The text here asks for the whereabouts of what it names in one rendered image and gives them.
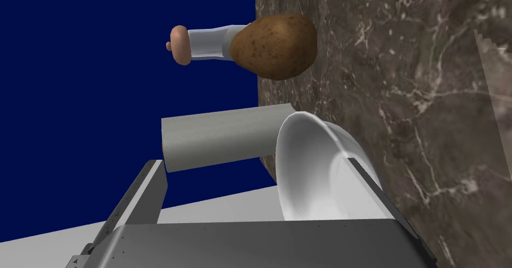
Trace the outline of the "white bowl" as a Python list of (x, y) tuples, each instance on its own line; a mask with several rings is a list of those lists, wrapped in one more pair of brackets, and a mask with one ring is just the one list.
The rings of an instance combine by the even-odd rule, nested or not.
[(371, 161), (348, 132), (308, 112), (289, 116), (279, 130), (275, 159), (284, 219), (392, 218), (351, 159), (380, 185)]

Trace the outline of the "clear bottle with cork stopper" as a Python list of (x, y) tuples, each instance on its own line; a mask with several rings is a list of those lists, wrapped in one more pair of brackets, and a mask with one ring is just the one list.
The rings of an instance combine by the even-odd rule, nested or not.
[(245, 27), (246, 24), (187, 29), (183, 25), (178, 25), (171, 30), (166, 49), (180, 65), (188, 65), (193, 60), (232, 61), (231, 44), (235, 35)]

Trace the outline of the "brown potato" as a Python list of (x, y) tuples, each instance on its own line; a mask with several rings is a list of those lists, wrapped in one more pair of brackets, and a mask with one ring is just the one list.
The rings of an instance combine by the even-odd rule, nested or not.
[(315, 62), (317, 29), (302, 14), (268, 15), (238, 31), (229, 54), (240, 67), (275, 81), (300, 75)]

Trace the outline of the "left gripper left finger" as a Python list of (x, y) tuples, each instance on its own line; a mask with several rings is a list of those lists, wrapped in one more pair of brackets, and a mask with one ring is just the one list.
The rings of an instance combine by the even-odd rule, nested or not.
[(147, 161), (104, 222), (94, 241), (88, 245), (88, 253), (119, 226), (157, 223), (167, 189), (164, 161)]

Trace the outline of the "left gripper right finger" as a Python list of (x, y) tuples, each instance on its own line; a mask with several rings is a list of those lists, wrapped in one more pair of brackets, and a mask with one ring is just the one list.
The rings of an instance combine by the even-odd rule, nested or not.
[(419, 235), (415, 233), (411, 225), (400, 213), (400, 211), (393, 205), (393, 203), (387, 198), (383, 190), (377, 185), (377, 183), (370, 177), (363, 166), (357, 161), (356, 158), (349, 157), (348, 161), (354, 168), (361, 174), (362, 178), (366, 181), (367, 185), (371, 188), (372, 192), (378, 197), (379, 201), (385, 206), (387, 212), (389, 212), (393, 219), (397, 220), (415, 239), (420, 239)]

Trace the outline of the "grey paper towel roll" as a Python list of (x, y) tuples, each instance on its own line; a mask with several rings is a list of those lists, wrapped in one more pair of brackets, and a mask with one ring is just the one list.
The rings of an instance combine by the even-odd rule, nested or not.
[(275, 153), (290, 104), (164, 118), (162, 150), (169, 173)]

